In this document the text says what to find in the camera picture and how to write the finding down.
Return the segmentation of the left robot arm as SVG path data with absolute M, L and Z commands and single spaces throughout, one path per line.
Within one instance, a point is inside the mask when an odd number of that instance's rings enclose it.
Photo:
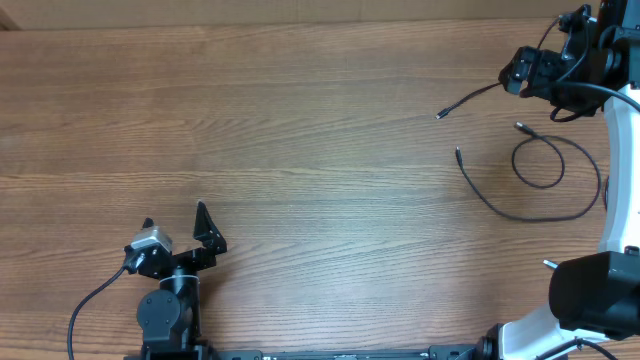
M 142 359 L 219 357 L 201 338 L 199 273 L 216 266 L 216 257 L 227 251 L 227 244 L 203 201 L 197 202 L 193 238 L 199 247 L 175 253 L 169 235 L 147 218 L 126 247 L 125 269 L 158 282 L 137 308 Z

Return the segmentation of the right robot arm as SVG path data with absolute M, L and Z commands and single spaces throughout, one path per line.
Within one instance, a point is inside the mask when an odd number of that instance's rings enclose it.
M 565 359 L 582 347 L 639 333 L 639 4 L 604 1 L 558 16 L 559 52 L 521 47 L 498 82 L 522 98 L 548 101 L 569 119 L 604 115 L 610 173 L 597 182 L 604 232 L 594 255 L 552 267 L 547 302 L 524 318 L 496 325 L 473 359 Z

